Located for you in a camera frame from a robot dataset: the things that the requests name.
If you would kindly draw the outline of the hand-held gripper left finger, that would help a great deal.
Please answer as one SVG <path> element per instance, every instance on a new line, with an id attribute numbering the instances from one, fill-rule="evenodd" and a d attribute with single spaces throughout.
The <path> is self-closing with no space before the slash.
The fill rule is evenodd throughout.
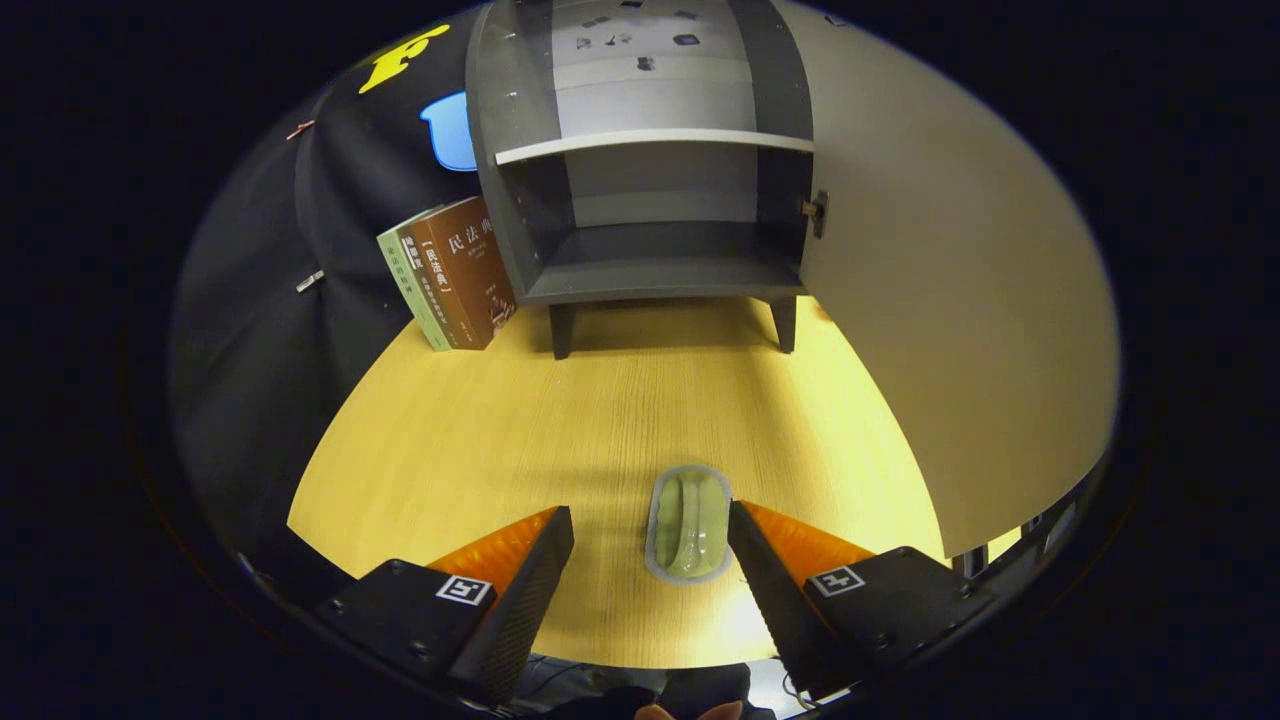
<path id="1" fill-rule="evenodd" d="M 426 565 L 388 559 L 315 615 L 338 641 L 415 685 L 506 705 L 573 543 L 570 507 L 552 506 Z"/>

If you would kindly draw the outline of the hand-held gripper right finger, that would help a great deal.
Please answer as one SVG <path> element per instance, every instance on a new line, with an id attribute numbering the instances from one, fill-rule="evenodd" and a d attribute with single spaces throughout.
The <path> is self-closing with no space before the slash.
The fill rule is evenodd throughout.
<path id="1" fill-rule="evenodd" d="M 874 553 L 742 500 L 727 538 L 785 670 L 819 698 L 901 676 L 998 598 L 910 546 Z"/>

